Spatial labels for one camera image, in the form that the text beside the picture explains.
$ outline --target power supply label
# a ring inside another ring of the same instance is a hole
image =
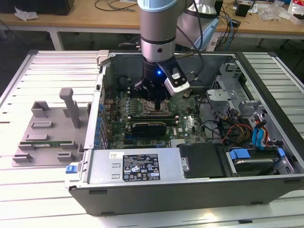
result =
[[[161,179],[157,154],[123,156],[124,181],[158,181]]]

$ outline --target wooden table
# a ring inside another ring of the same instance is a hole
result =
[[[224,0],[224,7],[231,0]],[[135,12],[101,11],[94,6],[95,0],[75,0],[75,5],[68,16],[39,14],[39,19],[24,22],[13,14],[0,14],[0,19],[12,30],[47,31],[50,33],[55,50],[64,50],[59,32],[103,32],[103,33],[140,33],[139,9]],[[125,7],[131,3],[116,3]],[[98,7],[109,9],[105,0]],[[289,20],[261,21],[257,14],[247,14],[245,18],[234,16],[234,10],[225,8],[226,12],[241,21],[236,36],[248,38],[289,38],[304,39],[304,26],[295,25]],[[226,24],[220,20],[215,36],[225,32]]]

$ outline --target white paper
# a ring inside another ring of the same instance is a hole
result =
[[[16,11],[15,16],[23,21],[34,20],[39,18],[36,12],[25,12],[17,9],[16,7],[15,7],[15,11]]]
[[[280,14],[279,14],[279,17],[285,18],[287,20],[289,20],[290,16],[291,16],[291,14],[289,14],[288,11],[285,9],[282,10],[282,12],[280,12]]]

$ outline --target table leg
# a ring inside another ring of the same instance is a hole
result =
[[[7,38],[4,30],[0,30],[0,39],[5,40]]]
[[[218,39],[220,38],[221,36],[221,33],[220,32],[215,32],[208,44],[208,46],[206,47],[206,51],[214,51],[216,45],[217,45],[217,42],[218,42]]]
[[[263,41],[264,41],[264,38],[258,39],[256,46],[259,48],[262,45]]]
[[[64,51],[62,40],[58,31],[49,31],[56,51]]]

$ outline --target blue latch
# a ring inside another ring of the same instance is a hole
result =
[[[77,166],[76,165],[68,165],[66,167],[66,174],[77,173]]]
[[[277,152],[279,153],[279,155],[280,155],[281,157],[284,157],[284,156],[285,156],[285,152],[284,152],[284,150],[283,150],[282,148],[277,149]]]
[[[247,149],[233,149],[229,152],[232,160],[241,158],[250,158],[250,154]]]

